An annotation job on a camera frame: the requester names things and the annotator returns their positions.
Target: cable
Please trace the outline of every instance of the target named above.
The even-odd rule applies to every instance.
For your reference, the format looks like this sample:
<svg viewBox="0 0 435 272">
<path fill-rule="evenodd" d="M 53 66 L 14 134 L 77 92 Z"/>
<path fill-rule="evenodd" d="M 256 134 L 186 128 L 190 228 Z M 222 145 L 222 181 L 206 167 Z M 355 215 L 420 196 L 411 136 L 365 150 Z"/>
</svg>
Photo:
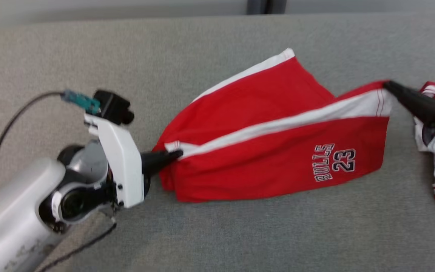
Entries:
<svg viewBox="0 0 435 272">
<path fill-rule="evenodd" d="M 31 99 L 24 107 L 19 109 L 19 111 L 12 117 L 12 119 L 6 125 L 5 129 L 3 130 L 3 132 L 0 135 L 0 148 L 1 148 L 1 144 L 3 143 L 3 140 L 5 139 L 5 136 L 8 133 L 9 129 L 11 129 L 14 122 L 16 122 L 16 120 L 21 116 L 21 114 L 26 112 L 26 110 L 28 110 L 29 107 L 31 107 L 36 102 L 38 102 L 44 98 L 47 98 L 50 96 L 62 96 L 62 95 L 64 95 L 64 92 L 62 92 L 62 91 L 49 91 L 48 93 L 43 93 L 43 94 L 36 96 L 35 98 Z"/>
<path fill-rule="evenodd" d="M 83 246 L 80 246 L 79 248 L 61 256 L 60 258 L 52 261 L 51 263 L 49 263 L 48 265 L 46 265 L 45 267 L 43 267 L 39 272 L 46 272 L 48 270 L 50 270 L 51 268 L 55 267 L 56 265 L 58 265 L 60 262 L 66 261 L 68 260 L 71 256 L 82 252 L 83 250 L 89 248 L 90 246 L 93 246 L 93 244 L 97 243 L 98 241 L 102 240 L 103 238 L 105 238 L 105 236 L 109 235 L 112 233 L 112 231 L 117 227 L 117 222 L 115 220 L 114 217 L 110 218 L 113 222 L 112 227 L 110 227 L 109 229 L 107 229 L 107 231 L 105 231 L 104 233 L 100 234 L 99 236 L 95 237 L 93 240 L 89 241 L 88 243 L 84 244 Z"/>
</svg>

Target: black cable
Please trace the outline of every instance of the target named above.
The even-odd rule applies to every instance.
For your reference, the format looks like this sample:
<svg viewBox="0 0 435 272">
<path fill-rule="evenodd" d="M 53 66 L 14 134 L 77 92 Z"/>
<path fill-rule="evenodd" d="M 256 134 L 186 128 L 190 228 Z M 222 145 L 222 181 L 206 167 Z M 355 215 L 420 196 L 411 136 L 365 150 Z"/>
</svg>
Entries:
<svg viewBox="0 0 435 272">
<path fill-rule="evenodd" d="M 35 104 L 39 100 L 42 100 L 42 99 L 50 97 L 50 96 L 57 96 L 57 95 L 62 96 L 62 95 L 64 95 L 64 93 L 62 91 L 49 91 L 48 93 L 40 94 L 40 95 L 36 96 L 35 98 L 31 99 L 24 107 L 19 109 L 19 111 L 12 117 L 12 119 L 6 125 L 5 129 L 3 130 L 3 132 L 0 135 L 0 148 L 1 148 L 1 144 L 3 143 L 3 140 L 5 139 L 5 136 L 8 133 L 9 129 L 11 129 L 12 125 L 21 116 L 21 114 L 26 112 L 26 110 L 29 107 L 31 107 L 33 104 Z"/>
<path fill-rule="evenodd" d="M 60 262 L 66 261 L 71 256 L 73 256 L 73 255 L 75 255 L 77 253 L 82 252 L 83 250 L 85 250 L 86 248 L 89 248 L 90 246 L 93 246 L 95 243 L 97 243 L 98 241 L 100 241 L 103 238 L 105 238 L 105 236 L 111 234 L 112 231 L 117 227 L 117 222 L 115 221 L 114 217 L 112 217 L 111 219 L 112 219 L 112 222 L 114 222 L 114 224 L 112 225 L 112 227 L 107 229 L 107 231 L 105 231 L 104 233 L 100 234 L 99 236 L 97 236 L 93 240 L 89 241 L 88 243 L 84 244 L 83 246 L 80 246 L 79 248 L 75 249 L 74 251 L 71 251 L 68 254 L 65 254 L 65 255 L 61 256 L 60 258 L 52 261 L 51 263 L 49 263 L 48 265 L 43 267 L 39 272 L 45 272 L 45 271 L 50 270 L 51 268 L 53 268 L 56 265 L 58 265 Z"/>
</svg>

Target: gray fabric surface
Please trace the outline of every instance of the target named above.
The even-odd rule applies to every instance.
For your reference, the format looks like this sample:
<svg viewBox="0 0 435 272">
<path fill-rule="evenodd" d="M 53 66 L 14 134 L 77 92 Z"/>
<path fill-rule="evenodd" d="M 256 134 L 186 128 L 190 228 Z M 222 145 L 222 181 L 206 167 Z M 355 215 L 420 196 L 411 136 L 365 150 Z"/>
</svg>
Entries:
<svg viewBox="0 0 435 272">
<path fill-rule="evenodd" d="M 202 91 L 285 48 L 338 95 L 393 78 L 435 81 L 435 14 L 322 14 L 52 23 L 0 32 L 0 132 L 46 90 L 128 98 L 149 150 Z M 278 198 L 178 203 L 154 179 L 114 233 L 53 271 L 435 271 L 431 157 L 395 103 L 382 169 L 348 184 Z M 86 143 L 83 114 L 58 99 L 32 108 L 0 152 L 0 186 L 30 160 Z M 50 256 L 110 226 L 94 216 Z"/>
</svg>

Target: gray table surface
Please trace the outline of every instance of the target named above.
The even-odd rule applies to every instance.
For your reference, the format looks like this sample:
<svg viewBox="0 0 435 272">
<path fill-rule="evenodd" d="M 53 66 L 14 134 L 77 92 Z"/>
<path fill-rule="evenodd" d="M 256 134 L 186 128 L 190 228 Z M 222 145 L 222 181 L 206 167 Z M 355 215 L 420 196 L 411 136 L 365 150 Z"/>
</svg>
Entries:
<svg viewBox="0 0 435 272">
<path fill-rule="evenodd" d="M 435 13 L 19 26 L 0 31 L 0 132 L 38 93 L 107 88 L 131 101 L 129 130 L 149 150 L 202 91 L 287 47 L 336 95 L 378 79 L 435 81 Z M 119 213 L 111 236 L 53 271 L 435 271 L 432 159 L 416 151 L 412 129 L 395 103 L 382 169 L 341 186 L 185 204 L 154 179 L 145 203 Z M 88 139 L 75 107 L 36 105 L 2 147 L 0 186 L 29 161 Z M 109 226 L 92 217 L 50 260 Z"/>
</svg>

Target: teal connector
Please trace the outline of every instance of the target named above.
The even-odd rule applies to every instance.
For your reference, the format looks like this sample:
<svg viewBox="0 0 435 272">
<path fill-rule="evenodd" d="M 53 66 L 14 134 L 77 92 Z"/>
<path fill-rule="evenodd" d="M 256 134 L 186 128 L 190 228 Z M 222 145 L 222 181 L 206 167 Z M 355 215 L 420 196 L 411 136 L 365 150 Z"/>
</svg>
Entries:
<svg viewBox="0 0 435 272">
<path fill-rule="evenodd" d="M 62 95 L 62 100 L 68 103 L 73 103 L 84 109 L 85 112 L 93 115 L 100 111 L 100 101 L 81 93 L 75 93 L 72 90 L 65 90 L 64 95 Z"/>
</svg>

